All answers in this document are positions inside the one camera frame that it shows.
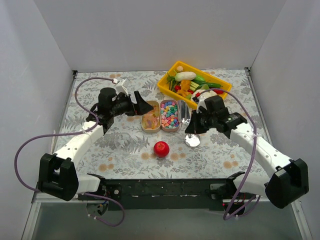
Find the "beige tray gummy candies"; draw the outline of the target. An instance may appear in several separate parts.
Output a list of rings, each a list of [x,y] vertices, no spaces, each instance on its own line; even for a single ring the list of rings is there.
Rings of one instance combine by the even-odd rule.
[[[157,133],[161,129],[160,104],[155,100],[147,101],[153,107],[153,110],[141,117],[141,127],[145,133]]]

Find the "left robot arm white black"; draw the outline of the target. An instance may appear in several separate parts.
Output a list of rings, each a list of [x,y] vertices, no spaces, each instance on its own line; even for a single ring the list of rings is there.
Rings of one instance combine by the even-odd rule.
[[[142,116],[151,110],[138,91],[136,102],[125,91],[117,93],[114,88],[100,90],[98,102],[90,109],[80,134],[74,136],[56,152],[44,154],[40,159],[37,188],[40,192],[69,201],[76,194],[89,193],[95,200],[106,196],[106,187],[101,177],[78,175],[76,166],[83,155],[97,140],[102,138],[114,123],[114,118],[125,114],[129,117]]]

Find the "silver jar lid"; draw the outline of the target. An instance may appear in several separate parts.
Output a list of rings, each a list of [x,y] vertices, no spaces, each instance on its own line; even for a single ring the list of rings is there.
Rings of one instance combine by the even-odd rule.
[[[194,148],[200,145],[201,138],[198,134],[186,134],[184,137],[184,143],[187,146]]]

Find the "metal scoop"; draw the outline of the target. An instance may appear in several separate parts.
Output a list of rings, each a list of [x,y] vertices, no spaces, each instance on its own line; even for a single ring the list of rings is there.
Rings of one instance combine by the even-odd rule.
[[[178,100],[178,119],[181,124],[188,126],[191,120],[190,111],[187,103],[184,100]]]

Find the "pink tray colourful candies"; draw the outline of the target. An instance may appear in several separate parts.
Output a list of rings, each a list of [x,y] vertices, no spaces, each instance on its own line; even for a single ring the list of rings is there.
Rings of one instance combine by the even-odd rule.
[[[165,132],[177,132],[180,127],[178,103],[175,100],[163,100],[160,103],[161,129]]]

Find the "aluminium rail frame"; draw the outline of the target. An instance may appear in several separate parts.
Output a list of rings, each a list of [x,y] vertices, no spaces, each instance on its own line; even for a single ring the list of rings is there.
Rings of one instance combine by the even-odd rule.
[[[124,209],[100,200],[64,201],[45,193],[32,200],[28,240],[310,240],[300,201],[279,209],[262,196],[245,196],[246,216],[223,220],[223,210]]]

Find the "red chili pepper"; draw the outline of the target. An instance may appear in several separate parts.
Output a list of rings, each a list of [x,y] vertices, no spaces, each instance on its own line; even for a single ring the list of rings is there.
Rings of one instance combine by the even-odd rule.
[[[221,95],[224,93],[221,89],[214,89],[213,91],[218,95]]]

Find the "clear glass jar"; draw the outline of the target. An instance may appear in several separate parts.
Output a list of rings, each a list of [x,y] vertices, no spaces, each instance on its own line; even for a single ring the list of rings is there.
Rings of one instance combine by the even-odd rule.
[[[115,147],[122,156],[129,156],[134,151],[133,138],[126,132],[120,132],[115,135]]]

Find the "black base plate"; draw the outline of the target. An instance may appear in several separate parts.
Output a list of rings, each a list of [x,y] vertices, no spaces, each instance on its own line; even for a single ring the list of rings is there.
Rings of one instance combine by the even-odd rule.
[[[98,190],[79,195],[78,200],[98,201],[103,196],[119,202],[126,210],[207,209],[222,211],[223,200],[231,199],[237,188],[227,178],[100,179]]]

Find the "small beige mushroom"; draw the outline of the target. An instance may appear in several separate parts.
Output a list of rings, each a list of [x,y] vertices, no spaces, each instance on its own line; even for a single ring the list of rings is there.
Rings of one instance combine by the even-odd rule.
[[[177,69],[179,72],[182,72],[182,71],[183,71],[183,67],[182,67],[182,66],[178,66],[176,69]]]

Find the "red apple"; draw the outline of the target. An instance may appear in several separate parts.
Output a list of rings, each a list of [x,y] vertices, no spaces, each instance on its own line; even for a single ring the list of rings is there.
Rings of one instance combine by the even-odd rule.
[[[157,157],[165,158],[170,152],[170,147],[166,142],[158,141],[153,147],[153,152]]]

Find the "white cauliflower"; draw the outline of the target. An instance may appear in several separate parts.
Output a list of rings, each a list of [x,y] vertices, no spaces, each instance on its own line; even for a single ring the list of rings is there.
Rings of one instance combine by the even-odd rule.
[[[216,95],[217,95],[213,90],[207,91],[207,92],[205,92],[205,93],[203,93],[203,94],[200,94],[200,93],[202,93],[202,92],[204,92],[204,91],[205,91],[204,89],[198,89],[198,90],[196,90],[196,91],[191,95],[190,100],[191,100],[192,102],[195,102],[195,101],[194,101],[194,98],[197,98],[197,99],[200,101],[200,100],[205,100],[206,98],[210,98],[210,97],[213,97],[213,96],[216,96]]]

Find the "orange yellow pepper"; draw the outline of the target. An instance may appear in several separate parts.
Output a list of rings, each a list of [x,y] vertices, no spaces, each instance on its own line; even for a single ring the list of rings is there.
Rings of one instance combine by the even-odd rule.
[[[180,82],[180,89],[176,91],[176,93],[182,97],[188,96],[190,93],[188,90],[190,89],[191,81],[190,80],[182,80]]]

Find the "green cucumber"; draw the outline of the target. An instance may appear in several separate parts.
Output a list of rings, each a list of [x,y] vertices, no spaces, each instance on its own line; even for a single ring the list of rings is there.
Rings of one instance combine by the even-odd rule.
[[[208,85],[209,88],[221,88],[222,87],[222,85],[218,84],[218,83],[206,82],[206,81],[197,80],[197,79],[192,80],[192,82],[195,84],[198,84],[199,86]]]

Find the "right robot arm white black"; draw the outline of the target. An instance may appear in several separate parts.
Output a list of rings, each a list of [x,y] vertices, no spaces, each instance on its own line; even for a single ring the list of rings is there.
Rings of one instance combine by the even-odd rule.
[[[197,93],[193,99],[197,108],[185,133],[204,134],[215,129],[250,153],[267,173],[266,179],[244,172],[228,177],[226,192],[230,198],[237,199],[243,193],[260,195],[283,209],[309,192],[308,166],[302,159],[291,159],[258,136],[242,115],[229,112],[220,96],[204,98]]]

